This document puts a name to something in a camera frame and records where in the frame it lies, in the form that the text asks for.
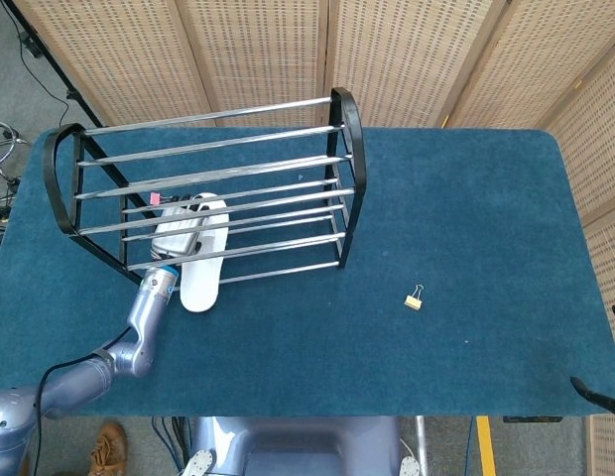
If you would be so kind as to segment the silver and black left robot hand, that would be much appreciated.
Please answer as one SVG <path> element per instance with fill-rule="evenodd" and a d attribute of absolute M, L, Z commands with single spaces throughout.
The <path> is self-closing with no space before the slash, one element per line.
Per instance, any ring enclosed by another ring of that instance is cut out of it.
<path fill-rule="evenodd" d="M 173 217 L 206 211 L 209 207 L 204 203 L 178 205 L 165 208 L 162 216 Z M 154 260 L 187 256 L 191 253 L 198 231 L 190 228 L 200 226 L 204 217 L 194 217 L 179 221 L 164 222 L 157 225 L 156 236 L 152 238 L 151 255 Z"/>

